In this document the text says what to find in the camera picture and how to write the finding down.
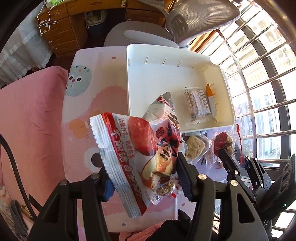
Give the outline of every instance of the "sheer curtain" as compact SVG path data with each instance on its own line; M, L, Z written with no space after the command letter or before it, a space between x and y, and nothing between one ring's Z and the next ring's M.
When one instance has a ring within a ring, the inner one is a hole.
M36 16L38 5L17 27L0 53L0 88L22 78L33 67L44 68L52 55L46 40L40 36Z

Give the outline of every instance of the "chair backrest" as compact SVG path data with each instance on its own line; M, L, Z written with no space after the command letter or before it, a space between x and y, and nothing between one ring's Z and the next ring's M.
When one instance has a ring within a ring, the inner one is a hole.
M179 0L166 19L166 27L179 47L197 36L221 28L240 17L228 0Z

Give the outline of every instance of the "cartoon face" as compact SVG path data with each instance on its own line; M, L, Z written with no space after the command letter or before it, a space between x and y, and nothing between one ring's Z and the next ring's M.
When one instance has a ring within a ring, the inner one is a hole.
M83 65L73 65L71 67L65 95L81 95L91 82L91 70Z

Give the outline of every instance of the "trash can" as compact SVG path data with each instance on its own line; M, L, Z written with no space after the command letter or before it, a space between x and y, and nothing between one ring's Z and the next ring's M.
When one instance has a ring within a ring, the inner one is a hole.
M107 32L106 17L106 9L84 13L86 28L91 37L99 37Z

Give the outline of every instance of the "pink sofa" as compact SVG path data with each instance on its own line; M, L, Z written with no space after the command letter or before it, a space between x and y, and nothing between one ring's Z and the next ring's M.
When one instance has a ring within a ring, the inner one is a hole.
M67 78L67 70L53 66L0 90L0 133L13 152L27 196L41 205L65 178L61 118ZM25 205L3 147L0 161L0 185Z

